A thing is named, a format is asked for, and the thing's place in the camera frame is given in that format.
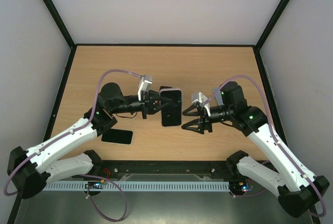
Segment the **black smartphone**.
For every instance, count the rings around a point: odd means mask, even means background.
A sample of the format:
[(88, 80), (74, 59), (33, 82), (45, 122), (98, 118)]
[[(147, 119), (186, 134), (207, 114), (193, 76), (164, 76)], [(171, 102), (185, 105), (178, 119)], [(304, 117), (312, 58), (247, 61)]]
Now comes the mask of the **black smartphone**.
[(171, 86), (161, 86), (159, 88), (159, 90), (163, 90), (163, 89), (172, 89), (172, 87)]
[(182, 97), (168, 97), (173, 100), (172, 105), (161, 111), (161, 124), (163, 127), (180, 126), (182, 124)]

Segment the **light blue phone case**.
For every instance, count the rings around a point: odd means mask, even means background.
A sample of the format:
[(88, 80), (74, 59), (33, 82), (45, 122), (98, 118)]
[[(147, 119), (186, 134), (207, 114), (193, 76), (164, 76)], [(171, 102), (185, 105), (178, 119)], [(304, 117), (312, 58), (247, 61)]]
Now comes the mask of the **light blue phone case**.
[(216, 87), (213, 89), (213, 93), (214, 93), (217, 104), (223, 105), (224, 103), (223, 103), (223, 99), (222, 99), (221, 90), (218, 87)]

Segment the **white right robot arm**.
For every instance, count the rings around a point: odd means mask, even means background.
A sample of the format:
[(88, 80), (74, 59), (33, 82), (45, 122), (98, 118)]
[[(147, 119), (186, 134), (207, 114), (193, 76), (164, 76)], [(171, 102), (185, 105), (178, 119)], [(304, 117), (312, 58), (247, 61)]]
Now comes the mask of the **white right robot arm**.
[(321, 201), (329, 181), (315, 175), (296, 158), (266, 114), (247, 104), (241, 86), (229, 81), (220, 88), (220, 94), (223, 104), (211, 107), (205, 95), (194, 93), (192, 105), (183, 115), (195, 119), (183, 124), (182, 129), (204, 134), (212, 132), (214, 123), (231, 122), (231, 126), (256, 144), (274, 166), (269, 169), (246, 152), (237, 151), (226, 160), (227, 173), (231, 177), (244, 176), (256, 181), (275, 195), (284, 211), (294, 218)]

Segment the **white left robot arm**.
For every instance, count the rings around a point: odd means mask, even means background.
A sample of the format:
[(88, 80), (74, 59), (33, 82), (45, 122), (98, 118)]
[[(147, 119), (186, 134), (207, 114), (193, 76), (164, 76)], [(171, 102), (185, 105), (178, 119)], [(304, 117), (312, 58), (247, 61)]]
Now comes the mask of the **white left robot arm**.
[(114, 82), (103, 85), (93, 107), (68, 129), (39, 145), (26, 150), (18, 146), (10, 152), (7, 174), (16, 194), (28, 199), (52, 182), (76, 175), (98, 175), (102, 161), (95, 151), (67, 159), (63, 156), (109, 131), (117, 123), (115, 114), (140, 112), (146, 118), (171, 103), (171, 99), (149, 89), (148, 82), (141, 82), (138, 94), (129, 96), (124, 96)]

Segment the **phone in white case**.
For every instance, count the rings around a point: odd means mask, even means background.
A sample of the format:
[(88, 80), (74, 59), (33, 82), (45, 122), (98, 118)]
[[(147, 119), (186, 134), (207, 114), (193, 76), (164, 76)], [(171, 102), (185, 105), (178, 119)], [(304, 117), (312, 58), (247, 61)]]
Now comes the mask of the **phone in white case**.
[(101, 141), (104, 143), (131, 145), (134, 132), (130, 130), (110, 129), (102, 134)]

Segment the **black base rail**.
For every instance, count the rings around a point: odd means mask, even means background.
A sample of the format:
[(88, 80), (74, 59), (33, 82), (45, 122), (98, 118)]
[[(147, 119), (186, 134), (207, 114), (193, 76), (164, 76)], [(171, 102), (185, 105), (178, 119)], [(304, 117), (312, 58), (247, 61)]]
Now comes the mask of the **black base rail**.
[(197, 175), (225, 181), (246, 180), (242, 175), (232, 175), (226, 161), (127, 161), (104, 160), (91, 172), (94, 176), (120, 179), (126, 174)]

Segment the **black enclosure frame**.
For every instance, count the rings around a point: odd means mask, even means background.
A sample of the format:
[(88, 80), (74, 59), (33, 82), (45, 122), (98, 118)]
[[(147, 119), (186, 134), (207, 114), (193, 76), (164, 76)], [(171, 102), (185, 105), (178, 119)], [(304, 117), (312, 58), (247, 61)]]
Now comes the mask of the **black enclosure frame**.
[[(68, 76), (70, 73), (70, 69), (74, 60), (74, 54), (78, 46), (82, 46), (85, 44), (78, 43), (76, 44), (72, 37), (70, 36), (70, 33), (68, 29), (65, 26), (65, 23), (63, 22), (55, 4), (53, 3), (52, 0), (42, 0), (43, 3), (45, 4), (46, 8), (48, 9), (50, 15), (52, 16), (55, 24), (57, 25), (58, 29), (60, 30), (63, 38), (65, 39), (66, 43), (70, 47), (70, 54), (64, 69), (64, 73), (61, 79), (60, 87), (57, 92), (57, 96), (54, 102), (54, 106), (49, 118), (49, 122), (45, 131), (45, 135), (43, 140), (45, 141), (48, 137), (50, 137), (52, 129), (55, 124), (56, 116), (58, 114), (58, 110), (60, 107), (60, 102), (62, 100), (63, 93), (65, 91), (65, 86), (68, 81)], [(266, 98), (268, 105), (271, 110), (273, 122), (277, 128), (277, 133), (281, 134), (282, 140), (286, 141), (285, 133), (281, 124), (280, 116), (277, 110), (277, 105), (273, 96), (273, 90), (271, 88), (271, 85), (269, 84), (269, 78), (267, 74), (267, 70), (264, 67), (264, 61), (261, 56), (260, 50), (264, 46), (266, 40), (268, 39), (269, 35), (271, 34), (272, 30), (274, 29), (275, 25), (277, 24), (278, 20), (280, 19), (281, 15), (283, 14), (285, 8), (287, 7), (288, 3), (290, 0), (280, 0), (279, 4), (277, 5), (274, 13), (272, 14), (270, 20), (268, 21), (263, 33), (261, 34), (258, 42), (255, 45), (251, 44), (185, 44), (185, 43), (180, 43), (180, 44), (168, 44), (168, 43), (154, 43), (154, 44), (138, 44), (138, 43), (98, 43), (98, 44), (93, 44), (93, 43), (87, 43), (87, 46), (144, 46), (144, 47), (252, 47), (254, 56), (257, 62), (257, 66), (259, 69), (261, 81), (263, 83), (263, 87), (266, 93)]]

